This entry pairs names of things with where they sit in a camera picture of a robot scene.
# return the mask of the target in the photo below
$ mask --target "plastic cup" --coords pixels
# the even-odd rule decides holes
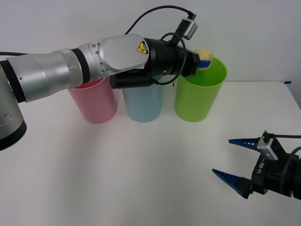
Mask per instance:
[[[156,119],[162,109],[162,92],[163,87],[155,84],[149,87],[122,89],[130,118],[137,122]]]
[[[205,71],[196,71],[191,77],[179,77],[175,99],[175,112],[190,122],[205,119],[227,77],[225,65],[214,58]]]
[[[103,123],[115,115],[117,102],[110,78],[93,82],[68,90],[85,120],[91,123]]]

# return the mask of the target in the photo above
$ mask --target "pink cup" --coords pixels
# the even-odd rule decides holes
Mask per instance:
[[[115,115],[117,102],[110,78],[99,79],[68,90],[85,120],[103,123]]]

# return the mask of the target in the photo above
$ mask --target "light blue cup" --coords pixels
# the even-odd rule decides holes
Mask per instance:
[[[162,109],[163,86],[122,89],[127,113],[134,121],[149,122],[156,119]]]

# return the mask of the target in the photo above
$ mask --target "yellow sponge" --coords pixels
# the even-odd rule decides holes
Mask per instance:
[[[199,64],[198,70],[203,71],[210,67],[210,62],[213,60],[213,53],[206,48],[198,48],[195,50],[198,53],[200,60],[202,61]]]

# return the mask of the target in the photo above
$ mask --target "white table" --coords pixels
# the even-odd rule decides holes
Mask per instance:
[[[25,136],[0,152],[1,226],[283,226],[300,224],[301,201],[269,191],[240,197],[212,171],[250,178],[259,154],[228,144],[264,130],[301,134],[286,85],[226,82],[200,123],[174,112],[132,121],[122,98],[105,124],[85,122],[67,91],[21,104]],[[301,145],[281,139],[287,152]]]

